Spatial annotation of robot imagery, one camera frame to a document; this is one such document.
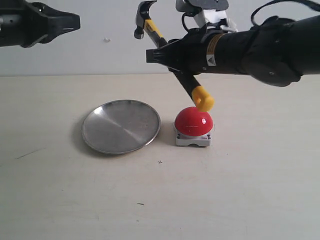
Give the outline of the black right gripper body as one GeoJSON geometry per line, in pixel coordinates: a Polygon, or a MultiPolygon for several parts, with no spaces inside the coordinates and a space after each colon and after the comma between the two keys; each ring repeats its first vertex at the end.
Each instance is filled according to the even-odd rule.
{"type": "Polygon", "coordinates": [[[205,73],[208,69],[207,48],[215,30],[192,28],[181,39],[172,42],[178,58],[186,70],[194,75],[205,73]]]}

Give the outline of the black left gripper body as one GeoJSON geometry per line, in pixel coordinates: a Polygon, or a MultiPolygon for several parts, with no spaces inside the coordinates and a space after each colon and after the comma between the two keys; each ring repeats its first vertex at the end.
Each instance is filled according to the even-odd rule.
{"type": "Polygon", "coordinates": [[[50,18],[54,9],[42,2],[21,1],[22,32],[24,40],[22,48],[31,48],[35,44],[48,44],[53,38],[50,18]]]}

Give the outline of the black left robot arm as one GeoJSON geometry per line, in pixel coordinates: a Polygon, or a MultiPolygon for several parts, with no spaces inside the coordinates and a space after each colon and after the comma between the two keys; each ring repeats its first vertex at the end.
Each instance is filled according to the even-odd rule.
{"type": "Polygon", "coordinates": [[[31,48],[81,28],[80,16],[60,11],[42,2],[0,2],[0,46],[31,48]]]}

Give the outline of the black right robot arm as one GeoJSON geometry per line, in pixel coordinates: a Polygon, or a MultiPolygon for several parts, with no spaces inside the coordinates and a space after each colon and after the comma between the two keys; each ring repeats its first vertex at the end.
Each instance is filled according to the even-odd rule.
{"type": "Polygon", "coordinates": [[[146,61],[192,75],[248,75],[285,87],[320,72],[320,18],[292,20],[273,16],[249,30],[210,29],[146,51],[146,61]]]}

